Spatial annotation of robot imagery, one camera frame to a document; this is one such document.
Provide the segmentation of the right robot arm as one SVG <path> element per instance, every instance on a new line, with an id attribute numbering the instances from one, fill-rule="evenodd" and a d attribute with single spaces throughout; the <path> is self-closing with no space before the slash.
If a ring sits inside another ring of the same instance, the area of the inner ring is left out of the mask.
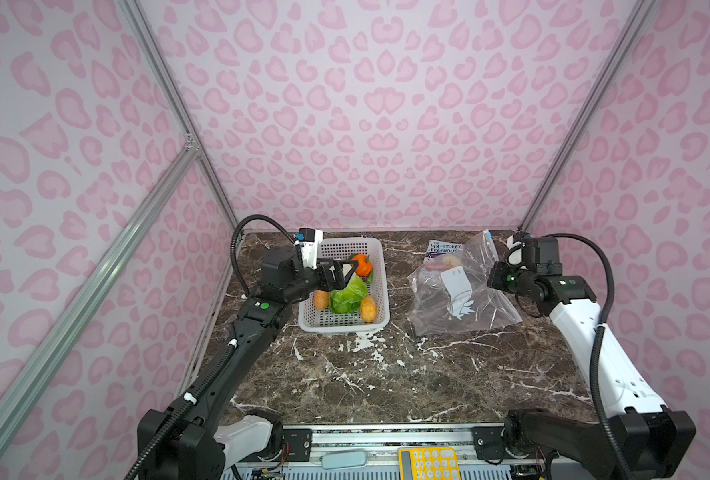
<path id="1" fill-rule="evenodd" d="M 583 277 L 564 274 L 562 239 L 586 245 L 600 259 L 610 289 L 603 302 Z M 490 270 L 488 287 L 530 299 L 559 330 L 586 382 L 596 419 L 582 422 L 545 409 L 512 409 L 501 433 L 503 451 L 512 456 L 544 451 L 546 475 L 562 456 L 583 465 L 595 479 L 671 478 L 696 426 L 653 390 L 610 330 L 615 292 L 607 256 L 591 240 L 572 234 L 518 232 L 508 245 Z"/>

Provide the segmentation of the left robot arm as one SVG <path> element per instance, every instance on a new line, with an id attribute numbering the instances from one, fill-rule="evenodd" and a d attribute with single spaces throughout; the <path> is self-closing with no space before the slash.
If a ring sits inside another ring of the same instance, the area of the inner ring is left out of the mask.
<path id="1" fill-rule="evenodd" d="M 165 410 L 148 411 L 137 428 L 138 458 L 129 479 L 219 479 L 228 467 L 281 449 L 282 422 L 254 412 L 216 436 L 227 404 L 259 357 L 279 336 L 293 305 L 316 291 L 344 289 L 354 278 L 354 260 L 303 262 L 299 245 L 272 248 L 261 275 L 232 324 L 231 339 L 201 374 Z"/>

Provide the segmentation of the white perforated plastic basket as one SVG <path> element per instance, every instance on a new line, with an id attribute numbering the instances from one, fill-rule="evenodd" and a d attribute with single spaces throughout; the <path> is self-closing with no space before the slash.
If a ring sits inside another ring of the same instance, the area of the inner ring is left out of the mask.
<path id="1" fill-rule="evenodd" d="M 342 290 L 312 294 L 299 307 L 302 330 L 318 334 L 375 333 L 390 320 L 387 278 L 382 244 L 375 238 L 326 239 L 318 247 L 319 259 L 353 260 L 344 272 L 351 278 Z"/>

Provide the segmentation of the clear zip top bag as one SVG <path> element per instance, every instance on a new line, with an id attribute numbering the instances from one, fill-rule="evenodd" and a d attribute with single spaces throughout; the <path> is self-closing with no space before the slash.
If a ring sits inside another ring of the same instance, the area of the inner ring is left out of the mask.
<path id="1" fill-rule="evenodd" d="M 413 303 L 408 320 L 417 336 L 488 332 L 522 321 L 507 296 L 486 285 L 499 259 L 491 233 L 484 230 L 461 245 L 461 266 L 429 270 L 423 261 L 409 276 Z"/>

